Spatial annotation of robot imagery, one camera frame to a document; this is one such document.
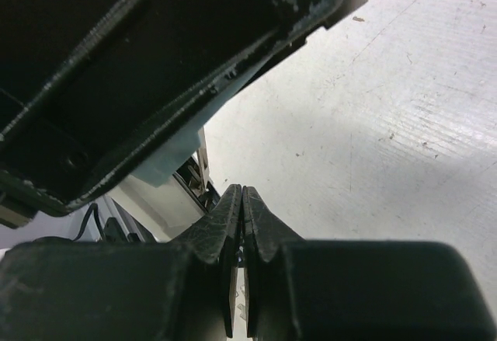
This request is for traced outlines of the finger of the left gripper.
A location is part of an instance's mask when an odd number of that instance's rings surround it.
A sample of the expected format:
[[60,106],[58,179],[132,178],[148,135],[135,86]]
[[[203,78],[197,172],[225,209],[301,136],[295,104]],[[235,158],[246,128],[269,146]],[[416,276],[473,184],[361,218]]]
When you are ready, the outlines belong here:
[[1,192],[63,216],[196,131],[343,0],[1,0]]

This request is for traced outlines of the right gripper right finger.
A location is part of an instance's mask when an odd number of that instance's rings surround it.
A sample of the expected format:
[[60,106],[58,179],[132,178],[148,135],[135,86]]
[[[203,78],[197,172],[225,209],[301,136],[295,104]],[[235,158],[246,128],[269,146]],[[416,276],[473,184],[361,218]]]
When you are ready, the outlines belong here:
[[306,240],[242,191],[245,303],[255,340],[494,340],[463,256],[430,241]]

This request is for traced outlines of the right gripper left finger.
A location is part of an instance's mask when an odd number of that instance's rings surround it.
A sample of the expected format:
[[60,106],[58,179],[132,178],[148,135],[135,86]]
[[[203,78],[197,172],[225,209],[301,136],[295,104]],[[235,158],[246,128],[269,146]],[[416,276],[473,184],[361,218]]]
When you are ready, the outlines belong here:
[[170,242],[26,242],[1,261],[3,340],[233,335],[242,188]]

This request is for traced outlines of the light blue white stapler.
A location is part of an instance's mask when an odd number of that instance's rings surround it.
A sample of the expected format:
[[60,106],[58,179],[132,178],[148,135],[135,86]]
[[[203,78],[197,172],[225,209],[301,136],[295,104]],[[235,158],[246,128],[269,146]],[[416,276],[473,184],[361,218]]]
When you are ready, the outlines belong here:
[[116,83],[130,130],[116,191],[139,221],[172,219],[179,186],[209,188],[204,124],[234,95],[330,26],[351,0],[149,0]]

